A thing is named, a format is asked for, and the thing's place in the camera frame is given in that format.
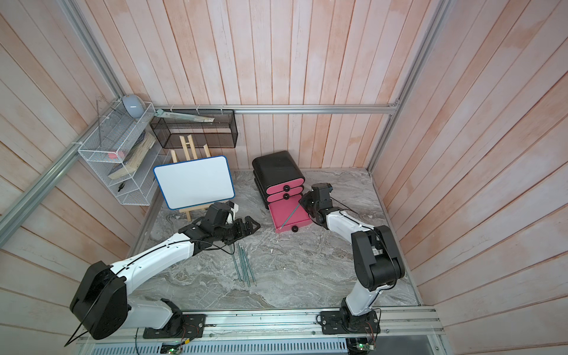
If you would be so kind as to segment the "pink bottom drawer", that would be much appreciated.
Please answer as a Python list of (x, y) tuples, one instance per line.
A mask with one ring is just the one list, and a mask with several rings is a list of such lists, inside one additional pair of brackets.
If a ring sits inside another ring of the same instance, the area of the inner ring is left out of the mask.
[(301, 195), (295, 195), (288, 200), (269, 204), (276, 233), (297, 232), (300, 228), (312, 224), (309, 214), (300, 205), (301, 198)]

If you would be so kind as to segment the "black drawer cabinet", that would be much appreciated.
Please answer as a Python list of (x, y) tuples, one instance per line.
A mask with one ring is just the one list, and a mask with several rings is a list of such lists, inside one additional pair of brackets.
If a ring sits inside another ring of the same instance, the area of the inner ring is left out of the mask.
[(254, 182), (267, 209), (269, 203), (266, 199), (269, 194), (266, 190), (270, 186), (300, 177), (305, 178), (288, 151), (257, 157), (252, 161), (252, 167)]

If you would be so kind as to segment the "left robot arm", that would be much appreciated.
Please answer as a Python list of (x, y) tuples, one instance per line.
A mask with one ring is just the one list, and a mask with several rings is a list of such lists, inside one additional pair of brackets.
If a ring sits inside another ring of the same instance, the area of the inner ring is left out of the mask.
[(70, 304), (70, 310), (95, 340), (122, 328), (148, 328), (166, 337), (180, 337), (186, 324), (173, 301), (135, 302), (129, 299), (139, 286), (174, 264), (202, 251), (216, 251), (216, 242), (229, 246), (253, 235), (260, 224), (251, 217), (214, 225), (200, 218), (164, 242), (111, 265), (91, 265)]

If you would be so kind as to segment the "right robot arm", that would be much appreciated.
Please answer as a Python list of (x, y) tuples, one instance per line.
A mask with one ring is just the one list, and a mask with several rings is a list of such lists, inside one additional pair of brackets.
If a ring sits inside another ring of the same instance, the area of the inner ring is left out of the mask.
[(389, 227), (371, 226), (333, 206), (331, 200), (313, 199), (312, 193), (300, 205), (317, 225), (351, 243), (357, 282), (345, 298), (348, 313), (362, 316), (385, 290), (392, 289), (405, 276), (405, 267)]

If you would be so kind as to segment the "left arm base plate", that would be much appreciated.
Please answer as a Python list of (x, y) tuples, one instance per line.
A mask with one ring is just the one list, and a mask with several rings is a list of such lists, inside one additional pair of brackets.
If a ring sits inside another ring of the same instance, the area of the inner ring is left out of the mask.
[(174, 315), (161, 329), (145, 328), (144, 339), (196, 339), (201, 338), (206, 325), (205, 314)]

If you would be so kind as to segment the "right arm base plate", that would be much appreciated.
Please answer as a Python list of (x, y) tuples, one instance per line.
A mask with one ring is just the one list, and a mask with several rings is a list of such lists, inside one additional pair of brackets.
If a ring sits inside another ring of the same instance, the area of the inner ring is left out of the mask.
[(320, 312), (316, 322), (326, 335), (380, 333), (379, 318), (373, 310), (360, 316), (351, 315), (348, 309)]

